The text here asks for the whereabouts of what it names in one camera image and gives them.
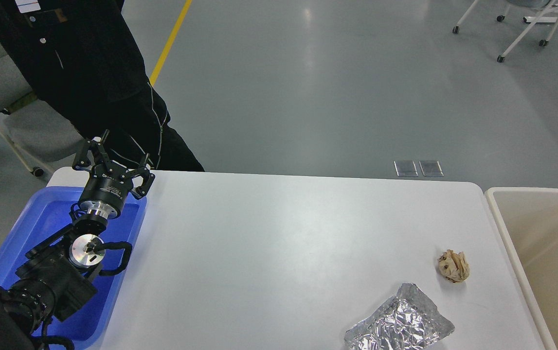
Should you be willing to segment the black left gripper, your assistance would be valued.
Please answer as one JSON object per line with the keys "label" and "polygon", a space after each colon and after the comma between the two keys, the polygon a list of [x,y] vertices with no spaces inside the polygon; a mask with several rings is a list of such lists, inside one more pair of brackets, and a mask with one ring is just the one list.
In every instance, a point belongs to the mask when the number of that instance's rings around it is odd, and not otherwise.
{"label": "black left gripper", "polygon": [[[105,129],[100,137],[85,140],[76,152],[72,168],[90,173],[78,201],[79,208],[85,212],[93,210],[106,219],[114,219],[121,215],[128,193],[132,193],[137,200],[144,198],[156,177],[148,165],[150,154],[146,153],[139,167],[129,170],[128,178],[121,178],[127,173],[127,168],[110,161],[104,147],[108,135],[109,129]],[[133,182],[137,177],[142,179],[139,186]]]}

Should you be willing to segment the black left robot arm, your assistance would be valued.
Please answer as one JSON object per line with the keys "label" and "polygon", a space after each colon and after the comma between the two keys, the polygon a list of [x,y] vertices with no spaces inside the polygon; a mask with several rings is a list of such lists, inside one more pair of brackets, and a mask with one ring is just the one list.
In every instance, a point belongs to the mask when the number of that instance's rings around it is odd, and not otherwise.
{"label": "black left robot arm", "polygon": [[148,153],[135,169],[112,161],[105,149],[108,135],[106,130],[85,141],[72,162],[74,170],[89,173],[70,208],[72,221],[26,253],[16,283],[0,286],[0,350],[47,350],[51,344],[74,349],[69,338],[48,336],[48,326],[54,318],[65,321],[98,293],[96,277],[127,268],[132,244],[105,242],[100,234],[121,215],[130,193],[138,200],[147,195],[155,176]]}

